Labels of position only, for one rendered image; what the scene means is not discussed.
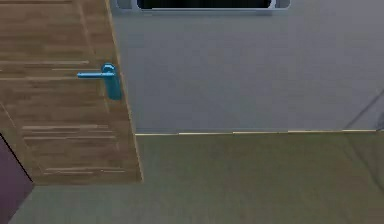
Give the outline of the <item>brown wooden room door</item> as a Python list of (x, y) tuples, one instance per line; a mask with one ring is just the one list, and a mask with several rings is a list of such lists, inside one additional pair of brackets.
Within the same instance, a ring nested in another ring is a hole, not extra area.
[[(111, 0), (0, 0), (0, 134), (37, 185), (142, 179)], [(79, 72), (117, 67), (122, 99)]]

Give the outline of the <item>grey framed window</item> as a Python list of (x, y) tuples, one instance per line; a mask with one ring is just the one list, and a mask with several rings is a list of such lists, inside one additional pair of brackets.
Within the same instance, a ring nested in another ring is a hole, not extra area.
[(292, 0), (112, 0), (121, 13), (272, 13), (290, 8)]

